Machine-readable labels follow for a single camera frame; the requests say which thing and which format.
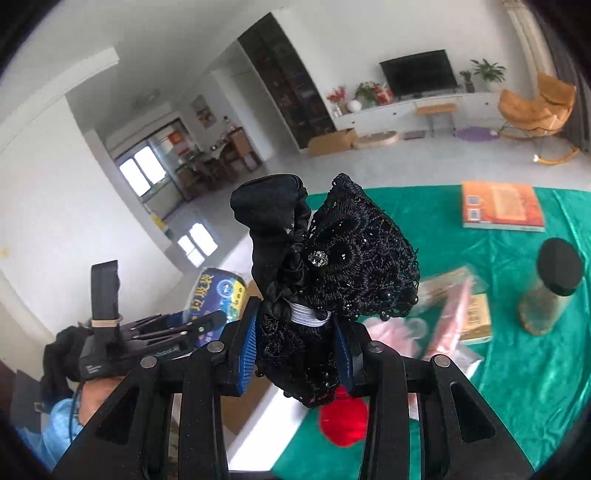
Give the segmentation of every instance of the window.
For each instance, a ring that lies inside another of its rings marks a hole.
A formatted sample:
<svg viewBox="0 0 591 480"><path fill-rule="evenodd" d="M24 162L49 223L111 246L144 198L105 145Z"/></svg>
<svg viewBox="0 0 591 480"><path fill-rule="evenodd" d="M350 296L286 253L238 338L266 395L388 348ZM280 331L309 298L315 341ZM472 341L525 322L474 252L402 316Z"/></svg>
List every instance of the window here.
<svg viewBox="0 0 591 480"><path fill-rule="evenodd" d="M178 239L178 245L196 267L217 249L217 243L201 223L195 223L189 230L189 235L183 235Z"/></svg>
<svg viewBox="0 0 591 480"><path fill-rule="evenodd" d="M216 251L217 243L213 241L209 232L205 229L201 223L195 223L189 230L189 234L193 238L193 241L207 256L211 255Z"/></svg>
<svg viewBox="0 0 591 480"><path fill-rule="evenodd" d="M142 148L132 158L125 160L119 169L140 197L166 177L166 171L150 147Z"/></svg>
<svg viewBox="0 0 591 480"><path fill-rule="evenodd" d="M119 167L121 173L131 185L134 192L140 197L150 189L148 180L145 179L144 174L141 173L139 167L132 158L127 160Z"/></svg>
<svg viewBox="0 0 591 480"><path fill-rule="evenodd" d="M152 183L158 183L166 172L150 147L144 147L134 155L135 161Z"/></svg>

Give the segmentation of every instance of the rhinestone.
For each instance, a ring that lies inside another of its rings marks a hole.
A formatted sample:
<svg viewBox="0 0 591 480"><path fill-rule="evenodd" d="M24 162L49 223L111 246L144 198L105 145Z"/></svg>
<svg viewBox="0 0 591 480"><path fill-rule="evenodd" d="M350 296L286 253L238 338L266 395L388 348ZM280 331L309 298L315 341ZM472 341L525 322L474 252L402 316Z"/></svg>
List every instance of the rhinestone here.
<svg viewBox="0 0 591 480"><path fill-rule="evenodd" d="M329 264L328 254L326 252L322 252L319 250L311 253L308 256L308 260L310 260L310 263L312 263L312 265L314 265L315 267L325 267Z"/></svg>

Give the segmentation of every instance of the curtain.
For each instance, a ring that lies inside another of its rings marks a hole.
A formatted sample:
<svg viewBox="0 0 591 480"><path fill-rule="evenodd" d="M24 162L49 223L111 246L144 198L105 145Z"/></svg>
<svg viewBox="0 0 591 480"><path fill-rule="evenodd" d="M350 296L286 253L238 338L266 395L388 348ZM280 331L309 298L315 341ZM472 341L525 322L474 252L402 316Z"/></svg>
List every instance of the curtain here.
<svg viewBox="0 0 591 480"><path fill-rule="evenodd" d="M556 78L577 87L573 113L566 122L562 135L575 147L589 152L589 87L556 32L541 17L536 17L554 61Z"/></svg>
<svg viewBox="0 0 591 480"><path fill-rule="evenodd" d="M538 91L538 72L556 77L554 61L545 36L530 9L521 0L502 0L515 27L525 55L534 96Z"/></svg>
<svg viewBox="0 0 591 480"><path fill-rule="evenodd" d="M537 72L556 77L577 87L573 113L561 135L574 146L589 151L589 88L570 54L554 30L538 14L530 10L522 0L501 0L525 55L533 91L539 94Z"/></svg>

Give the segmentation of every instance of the black bead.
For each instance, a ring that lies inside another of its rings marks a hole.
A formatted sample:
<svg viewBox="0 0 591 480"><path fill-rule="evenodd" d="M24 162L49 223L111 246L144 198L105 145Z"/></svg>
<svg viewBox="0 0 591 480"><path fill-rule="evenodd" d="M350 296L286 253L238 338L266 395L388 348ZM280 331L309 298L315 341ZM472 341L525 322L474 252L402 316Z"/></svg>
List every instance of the black bead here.
<svg viewBox="0 0 591 480"><path fill-rule="evenodd" d="M382 288L382 290L379 291L379 298L383 301L390 301L394 298L394 294L389 288Z"/></svg>

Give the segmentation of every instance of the wooden stool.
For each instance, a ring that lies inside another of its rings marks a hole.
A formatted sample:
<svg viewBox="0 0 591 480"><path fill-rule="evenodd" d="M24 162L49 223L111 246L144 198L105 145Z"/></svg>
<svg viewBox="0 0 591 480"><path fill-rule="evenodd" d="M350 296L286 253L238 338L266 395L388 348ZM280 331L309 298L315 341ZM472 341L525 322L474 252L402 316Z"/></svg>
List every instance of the wooden stool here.
<svg viewBox="0 0 591 480"><path fill-rule="evenodd" d="M453 112L457 112L457 105L455 103L439 103L437 105L422 106L417 108L417 115L427 117L431 137L435 136L433 116L439 115L440 113L449 113L449 117L452 119L453 136L456 136L456 124L453 121Z"/></svg>

